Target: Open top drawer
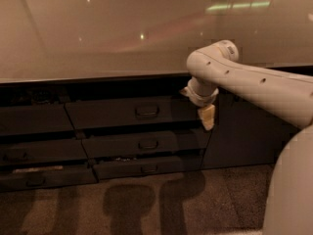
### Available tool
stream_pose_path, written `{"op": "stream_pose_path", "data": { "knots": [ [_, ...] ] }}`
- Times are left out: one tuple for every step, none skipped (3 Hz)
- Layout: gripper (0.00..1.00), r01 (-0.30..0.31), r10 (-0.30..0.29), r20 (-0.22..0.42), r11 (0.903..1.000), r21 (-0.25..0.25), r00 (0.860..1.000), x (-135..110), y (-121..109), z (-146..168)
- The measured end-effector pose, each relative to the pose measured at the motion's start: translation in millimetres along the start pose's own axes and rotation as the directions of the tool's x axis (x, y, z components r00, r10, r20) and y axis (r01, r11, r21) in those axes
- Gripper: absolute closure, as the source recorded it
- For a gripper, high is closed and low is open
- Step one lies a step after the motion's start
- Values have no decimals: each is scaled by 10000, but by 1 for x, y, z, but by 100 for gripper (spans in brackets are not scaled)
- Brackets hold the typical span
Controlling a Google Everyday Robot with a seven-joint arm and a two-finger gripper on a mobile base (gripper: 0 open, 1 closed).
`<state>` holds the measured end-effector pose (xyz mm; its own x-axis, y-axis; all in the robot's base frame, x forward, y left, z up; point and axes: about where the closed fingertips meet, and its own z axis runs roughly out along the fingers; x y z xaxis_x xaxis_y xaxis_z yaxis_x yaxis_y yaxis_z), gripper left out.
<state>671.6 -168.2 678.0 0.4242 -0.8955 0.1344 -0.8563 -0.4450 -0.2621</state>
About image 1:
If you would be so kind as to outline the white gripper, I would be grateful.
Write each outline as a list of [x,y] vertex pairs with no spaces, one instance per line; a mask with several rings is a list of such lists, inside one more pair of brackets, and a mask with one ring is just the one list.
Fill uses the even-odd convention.
[[198,115],[205,130],[209,131],[214,127],[215,106],[211,105],[217,95],[218,88],[211,82],[205,82],[199,78],[192,77],[187,87],[179,90],[179,93],[185,97],[189,97],[190,101],[198,109]]

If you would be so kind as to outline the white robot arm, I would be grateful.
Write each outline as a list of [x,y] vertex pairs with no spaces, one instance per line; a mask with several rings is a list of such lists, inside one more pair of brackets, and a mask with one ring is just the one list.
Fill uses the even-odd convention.
[[275,164],[262,234],[313,235],[313,78],[238,59],[230,40],[192,52],[186,63],[192,78],[183,95],[202,108],[223,88],[299,129]]

